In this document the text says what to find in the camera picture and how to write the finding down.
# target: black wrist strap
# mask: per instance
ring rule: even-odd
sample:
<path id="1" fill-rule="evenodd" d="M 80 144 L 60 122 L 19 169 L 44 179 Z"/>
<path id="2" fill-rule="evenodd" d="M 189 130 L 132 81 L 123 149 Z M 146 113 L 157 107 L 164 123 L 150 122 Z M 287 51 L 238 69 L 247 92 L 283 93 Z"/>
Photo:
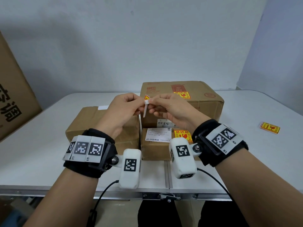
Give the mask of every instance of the black wrist strap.
<path id="1" fill-rule="evenodd" d="M 104 148 L 103 148 L 104 150 L 106 150 L 106 148 L 109 144 L 111 144 L 112 146 L 114 146 L 114 144 L 115 144 L 115 141 L 109 135 L 105 134 L 102 131 L 93 129 L 93 128 L 85 130 L 82 135 L 105 138 L 106 142 L 104 144 Z M 117 154 L 116 148 L 111 150 L 109 155 L 106 156 L 106 160 L 109 158 L 112 158 L 115 154 Z M 66 167 L 76 173 L 79 173 L 79 174 L 82 174 L 82 175 L 85 175 L 85 176 L 91 177 L 91 178 L 100 178 L 101 175 L 104 173 L 103 170 L 96 169 L 98 165 L 99 165 L 98 163 L 86 163 L 86 162 L 75 162 L 75 161 L 65 161 L 65 163 L 63 164 L 64 167 Z M 106 167 L 106 170 L 108 170 L 110 168 L 111 168 L 111 166 L 108 165 Z"/>
<path id="2" fill-rule="evenodd" d="M 210 119 L 200 126 L 193 133 L 194 142 L 198 143 L 202 149 L 202 153 L 199 158 L 201 159 L 203 165 L 210 164 L 215 167 L 217 164 L 222 162 L 224 159 L 228 158 L 232 154 L 236 153 L 238 150 L 245 148 L 248 150 L 248 145 L 245 141 L 241 141 L 237 146 L 235 146 L 227 155 L 221 152 L 213 143 L 211 143 L 206 136 L 215 128 L 220 126 L 214 119 Z"/>

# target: large cardboard box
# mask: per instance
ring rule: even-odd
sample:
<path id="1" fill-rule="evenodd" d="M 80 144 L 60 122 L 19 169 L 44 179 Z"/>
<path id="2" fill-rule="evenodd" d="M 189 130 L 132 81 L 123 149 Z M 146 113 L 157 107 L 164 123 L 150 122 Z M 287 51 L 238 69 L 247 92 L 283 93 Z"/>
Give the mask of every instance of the large cardboard box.
<path id="1" fill-rule="evenodd" d="M 0 33 L 0 140 L 41 111 L 31 87 Z"/>
<path id="2" fill-rule="evenodd" d="M 172 129 L 172 138 L 185 137 L 187 134 L 186 131 L 181 129 Z M 147 128 L 142 129 L 141 136 L 141 152 L 142 160 L 151 160 L 151 161 L 170 161 L 171 156 L 169 152 L 169 143 L 165 142 L 155 142 L 155 141 L 146 141 Z"/>
<path id="3" fill-rule="evenodd" d="M 81 135 L 85 130 L 93 128 L 104 116 L 106 110 L 98 110 L 98 107 L 84 107 L 65 131 L 67 139 L 71 142 L 74 136 Z M 115 138 L 115 146 L 119 155 L 123 155 L 125 149 L 139 149 L 140 122 L 139 116 L 132 116 L 123 126 L 121 134 Z"/>
<path id="4" fill-rule="evenodd" d="M 154 97 L 161 93 L 176 93 L 210 118 L 217 121 L 220 118 L 224 100 L 202 81 L 145 82 L 142 84 L 140 96 Z M 150 113 L 146 113 L 145 118 L 141 114 L 142 128 L 157 127 L 158 119 Z"/>

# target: wrist strap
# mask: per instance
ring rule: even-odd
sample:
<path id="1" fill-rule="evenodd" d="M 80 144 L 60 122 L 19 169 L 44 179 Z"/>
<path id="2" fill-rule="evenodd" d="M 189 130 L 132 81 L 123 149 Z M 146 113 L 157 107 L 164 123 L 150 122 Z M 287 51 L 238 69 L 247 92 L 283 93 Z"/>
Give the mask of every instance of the wrist strap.
<path id="1" fill-rule="evenodd" d="M 85 175 L 87 177 L 100 178 L 101 175 L 106 170 L 111 168 L 110 165 L 107 165 L 106 161 L 108 159 L 111 159 L 113 156 L 115 156 L 117 154 L 117 150 L 114 145 L 115 141 L 109 135 L 105 134 L 104 132 L 93 129 L 93 128 L 85 130 L 82 135 L 105 138 L 106 141 L 104 143 L 104 148 L 103 148 L 103 152 L 102 152 L 102 156 L 101 156 L 101 161 L 103 161 L 102 166 L 100 166 L 100 163 L 75 162 L 75 161 L 68 161 L 68 160 L 65 161 L 63 166 L 76 173 Z M 110 148 L 110 151 L 106 152 L 106 150 L 110 146 L 113 146 L 114 148 Z"/>
<path id="2" fill-rule="evenodd" d="M 208 140 L 206 137 L 210 134 L 214 129 L 218 128 L 221 124 L 218 123 L 214 119 L 210 119 L 204 123 L 202 123 L 193 133 L 193 137 L 195 140 L 195 143 L 198 143 L 202 148 L 202 153 L 200 154 L 199 158 L 201 159 L 202 163 L 206 166 L 207 164 L 210 164 L 211 166 L 215 167 L 217 164 L 222 162 L 224 159 L 228 158 L 232 154 L 236 153 L 238 150 L 245 148 L 248 150 L 248 146 L 245 141 L 238 141 L 237 144 L 233 144 L 234 148 L 232 150 L 229 149 L 229 152 L 227 154 L 223 153 L 217 146 L 215 146 L 210 140 Z M 231 131 L 226 126 L 222 125 L 222 127 L 225 127 L 228 131 Z M 232 137 L 229 137 L 225 139 L 225 142 L 233 141 Z"/>

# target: white table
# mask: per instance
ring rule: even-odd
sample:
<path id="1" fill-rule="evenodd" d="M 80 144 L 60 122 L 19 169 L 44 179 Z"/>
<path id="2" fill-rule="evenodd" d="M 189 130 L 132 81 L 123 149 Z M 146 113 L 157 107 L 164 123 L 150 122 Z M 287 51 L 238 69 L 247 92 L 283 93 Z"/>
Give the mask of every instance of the white table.
<path id="1" fill-rule="evenodd" d="M 119 93 L 75 93 L 43 111 L 0 143 L 0 194 L 44 196 L 63 170 L 62 157 L 69 142 L 65 130 L 82 107 L 108 105 Z M 169 192 L 164 161 L 142 161 L 136 190 L 112 185 L 104 198 L 140 199 L 142 192 Z M 99 180 L 96 196 L 119 179 L 112 167 Z"/>
<path id="2" fill-rule="evenodd" d="M 283 179 L 303 192 L 303 117 L 256 91 L 219 91 L 225 100 L 220 122 L 245 137 L 250 151 Z M 82 107 L 108 105 L 118 93 L 68 95 L 0 143 L 0 195 L 43 196 L 63 170 L 68 146 L 65 130 Z M 259 128 L 260 122 L 281 127 L 275 135 Z M 216 170 L 204 167 L 222 182 Z M 113 167 L 101 177 L 96 197 L 119 178 Z M 224 190 L 202 172 L 190 179 L 176 179 L 170 164 L 142 161 L 140 185 L 135 191 L 116 184 L 104 198 L 142 199 L 142 193 L 179 193 L 182 198 L 227 199 Z"/>
<path id="3" fill-rule="evenodd" d="M 257 91 L 219 91 L 218 94 L 225 101 L 219 121 L 242 134 L 254 156 L 303 192 L 303 116 Z M 261 122 L 274 124 L 281 130 L 278 134 L 262 130 Z M 201 161 L 196 164 L 223 184 L 214 168 L 204 166 Z M 169 180 L 172 193 L 195 194 L 200 199 L 228 197 L 203 172 L 189 179 L 176 179 L 171 172 Z"/>

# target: forearm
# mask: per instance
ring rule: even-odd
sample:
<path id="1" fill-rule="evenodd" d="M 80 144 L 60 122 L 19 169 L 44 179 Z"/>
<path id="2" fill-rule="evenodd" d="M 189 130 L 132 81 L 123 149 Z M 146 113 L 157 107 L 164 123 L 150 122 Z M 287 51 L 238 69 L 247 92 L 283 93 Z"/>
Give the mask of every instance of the forearm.
<path id="1" fill-rule="evenodd" d="M 24 227 L 86 226 L 97 184 L 65 168 Z"/>
<path id="2" fill-rule="evenodd" d="M 303 226 L 303 194 L 245 149 L 216 166 L 248 224 Z"/>

